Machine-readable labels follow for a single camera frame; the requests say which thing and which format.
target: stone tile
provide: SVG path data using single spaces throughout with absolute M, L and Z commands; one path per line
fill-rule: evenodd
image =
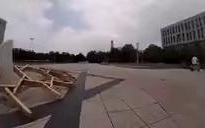
M 119 88 L 118 93 L 131 108 L 144 107 L 156 102 L 153 97 L 141 89 L 122 87 Z
M 82 103 L 81 115 L 103 113 L 103 112 L 106 112 L 106 110 L 100 99 L 100 95 L 96 95 L 90 99 L 84 100 Z
M 139 128 L 145 125 L 131 110 L 108 113 L 114 128 Z
M 112 99 L 104 101 L 107 111 L 122 111 L 130 109 L 123 101 Z
M 106 113 L 83 115 L 80 117 L 80 128 L 112 128 Z
M 158 104 L 149 105 L 144 108 L 134 109 L 134 111 L 146 123 L 149 124 L 167 117 L 167 113 Z
M 155 124 L 152 124 L 150 128 L 180 128 L 171 118 L 161 120 Z
M 107 111 L 121 111 L 130 109 L 118 94 L 115 92 L 115 89 L 111 88 L 101 93 L 101 97 L 105 104 Z

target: pavement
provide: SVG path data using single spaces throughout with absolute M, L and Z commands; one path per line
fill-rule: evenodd
M 0 127 L 205 128 L 205 71 L 41 66 L 78 74 L 76 88 L 61 101 L 31 108 L 31 118 L 19 112 L 0 114 Z

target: overcast sky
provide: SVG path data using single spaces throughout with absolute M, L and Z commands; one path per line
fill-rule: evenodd
M 87 53 L 131 43 L 161 46 L 160 28 L 205 11 L 205 0 L 0 0 L 6 39 L 36 51 Z

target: person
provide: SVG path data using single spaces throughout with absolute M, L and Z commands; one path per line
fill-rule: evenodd
M 191 59 L 191 64 L 192 64 L 192 71 L 200 71 L 200 65 L 199 65 L 199 60 L 196 56 L 193 56 Z

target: tree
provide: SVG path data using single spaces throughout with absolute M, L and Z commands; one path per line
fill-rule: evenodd
M 82 53 L 79 53 L 78 55 L 75 56 L 75 62 L 81 62 L 81 61 L 86 61 L 86 57 Z
M 126 44 L 121 49 L 122 62 L 135 62 L 136 50 L 132 44 Z
M 158 63 L 163 61 L 163 51 L 159 46 L 150 44 L 148 48 L 145 49 L 143 58 L 145 61 Z

